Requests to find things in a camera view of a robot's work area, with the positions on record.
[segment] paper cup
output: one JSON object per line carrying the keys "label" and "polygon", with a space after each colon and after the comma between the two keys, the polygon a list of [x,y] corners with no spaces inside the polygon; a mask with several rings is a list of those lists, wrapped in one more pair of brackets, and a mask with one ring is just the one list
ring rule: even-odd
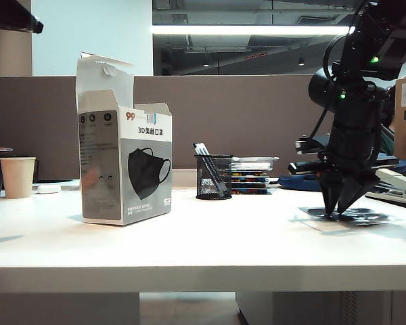
{"label": "paper cup", "polygon": [[6,198],[28,198],[32,195],[35,157],[0,158]]}

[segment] stapler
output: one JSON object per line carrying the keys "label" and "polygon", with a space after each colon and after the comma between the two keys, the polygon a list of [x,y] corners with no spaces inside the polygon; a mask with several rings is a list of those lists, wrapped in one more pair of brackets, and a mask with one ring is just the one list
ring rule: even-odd
{"label": "stapler", "polygon": [[406,207],[406,176],[389,169],[378,169],[376,176],[381,182],[365,196]]}

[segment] pen holder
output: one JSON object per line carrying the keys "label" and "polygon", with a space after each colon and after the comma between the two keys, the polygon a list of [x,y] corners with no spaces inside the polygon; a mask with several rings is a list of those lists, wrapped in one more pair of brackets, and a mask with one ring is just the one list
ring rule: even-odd
{"label": "pen holder", "polygon": [[231,198],[230,154],[197,154],[197,196],[202,200]]}

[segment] blue object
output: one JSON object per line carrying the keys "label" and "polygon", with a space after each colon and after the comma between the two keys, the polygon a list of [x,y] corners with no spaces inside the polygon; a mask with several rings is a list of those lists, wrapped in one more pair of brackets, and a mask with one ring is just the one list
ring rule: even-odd
{"label": "blue object", "polygon": [[280,176],[278,184],[289,190],[320,192],[320,184],[314,174]]}
{"label": "blue object", "polygon": [[390,168],[390,170],[400,174],[406,173],[406,159],[401,159],[399,161],[399,164],[397,166]]}

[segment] stack of boxes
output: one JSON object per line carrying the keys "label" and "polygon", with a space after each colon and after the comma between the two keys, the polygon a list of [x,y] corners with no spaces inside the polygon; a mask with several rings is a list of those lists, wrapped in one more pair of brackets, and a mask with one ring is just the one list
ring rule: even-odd
{"label": "stack of boxes", "polygon": [[233,157],[231,161],[232,194],[270,194],[268,172],[278,157]]}

